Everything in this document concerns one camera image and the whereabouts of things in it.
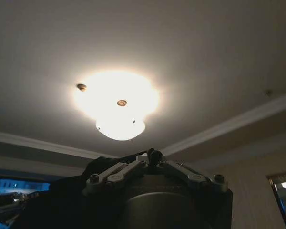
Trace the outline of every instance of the black fabric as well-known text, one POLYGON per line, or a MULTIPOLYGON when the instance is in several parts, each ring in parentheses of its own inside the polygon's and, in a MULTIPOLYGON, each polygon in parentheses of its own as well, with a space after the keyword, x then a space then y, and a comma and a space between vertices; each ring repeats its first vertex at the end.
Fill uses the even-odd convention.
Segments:
POLYGON ((91 174, 99 174, 118 162, 133 162, 137 155, 122 158, 99 157, 90 162, 81 176, 69 177, 51 184, 50 191, 31 200, 11 229, 86 228, 82 224, 81 191, 91 174))

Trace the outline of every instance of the ceiling light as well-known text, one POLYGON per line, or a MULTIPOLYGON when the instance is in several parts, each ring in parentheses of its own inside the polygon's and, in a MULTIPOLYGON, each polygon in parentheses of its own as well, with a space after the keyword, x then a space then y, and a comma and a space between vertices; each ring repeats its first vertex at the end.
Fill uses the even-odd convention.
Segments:
POLYGON ((137 137, 145 130, 143 120, 105 118, 96 120, 96 128, 105 136, 119 141, 137 137))
POLYGON ((159 102, 158 92, 150 82, 134 73, 97 73, 87 78, 84 86, 84 91, 77 91, 76 104, 96 119, 101 133, 115 140, 129 140, 141 134, 144 118, 159 102))

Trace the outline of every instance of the gray plastic part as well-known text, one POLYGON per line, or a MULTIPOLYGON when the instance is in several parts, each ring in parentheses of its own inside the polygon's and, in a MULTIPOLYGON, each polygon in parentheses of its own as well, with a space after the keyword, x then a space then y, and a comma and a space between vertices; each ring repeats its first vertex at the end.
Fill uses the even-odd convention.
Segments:
POLYGON ((147 164, 149 164, 149 159, 147 155, 138 155, 137 161, 145 161, 147 164))
POLYGON ((90 179, 86 180, 86 188, 82 191, 82 194, 84 196, 87 196, 88 194, 95 193, 103 188, 105 183, 107 182, 107 177, 113 173, 116 173, 117 171, 124 168, 126 165, 125 163, 118 162, 114 166, 110 167, 109 169, 105 170, 101 174, 99 174, 99 181, 95 183, 91 183, 90 179))
POLYGON ((128 166, 123 168, 121 171, 115 174, 111 174, 107 178, 107 182, 113 184, 115 188, 123 187, 126 180, 128 180, 131 176, 137 174, 143 174, 143 168, 145 168, 145 161, 133 161, 128 166))
POLYGON ((217 182, 215 179, 213 179, 213 177, 211 175, 209 175, 207 172, 205 171, 198 171, 197 169, 194 169, 193 166, 190 164, 190 163, 183 163, 181 164, 182 167, 194 172, 194 173, 197 173, 197 174, 200 174, 209 180, 209 182, 212 183, 214 189, 218 192, 226 192, 228 190, 228 182, 226 180, 224 180, 224 182, 217 182))
POLYGON ((204 176, 193 173, 173 161, 161 161, 160 165, 166 173, 179 177, 181 180, 186 182, 190 188, 198 189, 200 187, 200 183, 206 181, 204 176))

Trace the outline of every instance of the white ceiling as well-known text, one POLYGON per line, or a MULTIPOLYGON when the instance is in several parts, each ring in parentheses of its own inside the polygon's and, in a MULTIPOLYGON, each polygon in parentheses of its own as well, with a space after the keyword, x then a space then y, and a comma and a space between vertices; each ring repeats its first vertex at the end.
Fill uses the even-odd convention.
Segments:
POLYGON ((0 0, 3 133, 123 156, 285 93, 286 1, 0 0), (87 74, 111 69, 141 74, 160 93, 132 141, 98 133, 73 101, 87 74))

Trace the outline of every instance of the crown molding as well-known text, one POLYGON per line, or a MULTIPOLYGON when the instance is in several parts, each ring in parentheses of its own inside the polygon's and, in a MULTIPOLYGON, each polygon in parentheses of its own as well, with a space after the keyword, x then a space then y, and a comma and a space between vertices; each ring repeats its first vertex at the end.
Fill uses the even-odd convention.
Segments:
POLYGON ((85 168, 54 165, 40 161, 31 161, 5 156, 0 156, 0 169, 60 177, 80 176, 85 170, 85 168))
POLYGON ((224 154, 194 161, 190 164, 197 169, 214 169, 253 157, 264 156, 274 152, 282 152, 284 147, 286 147, 286 133, 229 150, 224 154))
POLYGON ((202 142, 224 135, 228 132, 249 125, 261 119, 267 118, 284 110, 286 110, 286 95, 272 100, 250 111, 247 111, 234 118, 231 118, 223 123, 215 125, 180 142, 174 143, 162 149, 161 152, 165 156, 175 154, 179 151, 188 149, 202 142))
POLYGON ((51 142, 44 142, 44 141, 40 141, 40 140, 36 140, 32 138, 11 135, 11 134, 2 133, 2 132, 0 132, 0 142, 18 145, 18 146, 26 146, 26 147, 31 147, 35 149, 48 150, 48 151, 61 153, 61 154, 80 156, 80 157, 85 157, 85 158, 90 158, 90 159, 96 159, 100 156, 112 157, 112 158, 116 157, 112 155, 107 155, 107 154, 97 153, 94 151, 85 150, 85 149, 78 149, 78 148, 73 148, 69 146, 63 146, 63 145, 59 145, 59 144, 55 144, 51 142))

